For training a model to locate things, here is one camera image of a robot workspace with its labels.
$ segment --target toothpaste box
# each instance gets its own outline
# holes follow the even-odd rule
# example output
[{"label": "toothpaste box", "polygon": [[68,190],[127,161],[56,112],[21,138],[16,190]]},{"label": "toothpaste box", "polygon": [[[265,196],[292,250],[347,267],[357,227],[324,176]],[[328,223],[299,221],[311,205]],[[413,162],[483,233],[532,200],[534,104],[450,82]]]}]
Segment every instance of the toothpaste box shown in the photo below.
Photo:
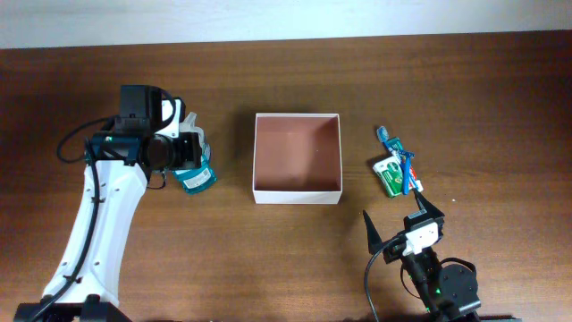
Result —
[{"label": "toothpaste box", "polygon": [[[383,186],[387,190],[387,194],[390,198],[399,196],[403,191],[403,171],[400,167],[400,160],[396,157],[388,157],[380,162],[377,162],[373,166],[374,172],[382,180]],[[421,186],[421,181],[417,179],[415,172],[411,172],[413,179],[415,180],[418,190],[423,191],[423,186]]]}]

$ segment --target black cable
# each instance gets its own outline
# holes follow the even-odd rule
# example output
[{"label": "black cable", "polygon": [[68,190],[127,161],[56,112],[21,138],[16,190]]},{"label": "black cable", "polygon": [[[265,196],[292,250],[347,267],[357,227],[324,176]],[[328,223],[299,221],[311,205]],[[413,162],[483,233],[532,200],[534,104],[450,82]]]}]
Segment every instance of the black cable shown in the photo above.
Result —
[{"label": "black cable", "polygon": [[401,275],[401,285],[403,285],[403,287],[405,288],[405,291],[407,291],[411,296],[413,296],[413,297],[416,298],[416,299],[421,300],[420,297],[418,297],[417,295],[415,295],[414,293],[412,293],[412,292],[408,289],[408,287],[405,285],[405,281],[403,281],[403,270],[404,270],[403,264],[401,264],[401,272],[400,272],[400,275]]},{"label": "black cable", "polygon": [[48,301],[44,302],[38,312],[34,314],[32,318],[28,320],[28,322],[35,322],[38,318],[41,318],[48,309],[50,309],[54,303],[56,303],[64,293],[66,293],[70,287],[72,287],[73,283],[76,282],[78,274],[80,273],[81,267],[83,266],[84,261],[86,260],[86,256],[88,255],[89,245],[91,244],[91,239],[93,237],[93,233],[96,230],[96,221],[97,221],[97,211],[99,210],[99,203],[101,200],[99,199],[99,177],[97,176],[97,168],[96,168],[96,159],[94,157],[93,150],[91,149],[91,144],[89,143],[88,139],[85,139],[85,146],[86,146],[86,154],[88,156],[88,165],[91,167],[91,173],[93,175],[93,184],[94,184],[94,196],[92,197],[93,200],[93,209],[91,212],[91,221],[89,222],[88,233],[86,234],[86,240],[83,244],[83,249],[81,250],[80,258],[78,259],[78,263],[76,264],[73,272],[70,276],[66,276],[66,282],[54,296],[52,296]]},{"label": "black cable", "polygon": [[81,131],[85,128],[88,128],[89,126],[94,125],[94,124],[105,122],[105,125],[101,128],[101,130],[102,131],[110,130],[114,126],[115,116],[116,115],[104,117],[104,118],[100,118],[100,119],[97,119],[94,121],[84,123],[84,124],[80,125],[79,127],[77,127],[76,129],[74,129],[73,131],[66,134],[63,137],[63,139],[57,144],[57,149],[55,150],[57,158],[60,159],[60,161],[65,162],[67,164],[72,164],[72,163],[76,163],[76,162],[83,160],[84,156],[76,157],[74,159],[67,159],[67,158],[63,157],[62,156],[62,148],[63,148],[63,145],[65,144],[65,142],[67,142],[69,139],[71,139],[74,135],[78,134],[79,131]]},{"label": "black cable", "polygon": [[374,264],[375,260],[377,259],[377,257],[383,253],[383,251],[387,248],[387,245],[383,245],[383,247],[378,250],[372,257],[371,259],[369,259],[369,262],[367,263],[367,267],[366,267],[366,272],[364,273],[364,286],[366,288],[366,297],[367,297],[367,301],[369,302],[369,307],[372,309],[372,312],[374,313],[374,318],[376,322],[379,322],[379,318],[377,317],[377,312],[375,311],[375,306],[374,303],[372,302],[372,294],[369,292],[369,285],[368,285],[368,277],[369,277],[369,269],[372,267],[372,265]]}]

